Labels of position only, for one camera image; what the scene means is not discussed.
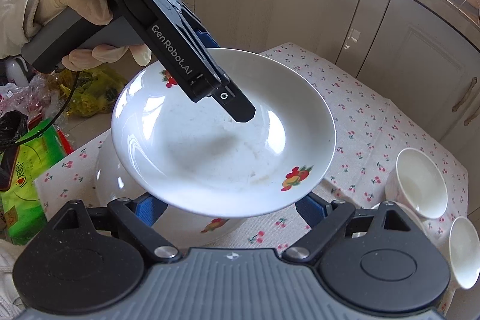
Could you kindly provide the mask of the gloved left hand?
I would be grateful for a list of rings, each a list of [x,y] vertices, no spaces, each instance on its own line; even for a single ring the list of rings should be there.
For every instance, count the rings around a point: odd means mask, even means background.
[[[39,0],[33,21],[41,30],[23,54],[40,72],[58,65],[88,70],[128,52],[141,67],[151,61],[151,50],[134,41],[128,24],[114,16],[107,0]]]

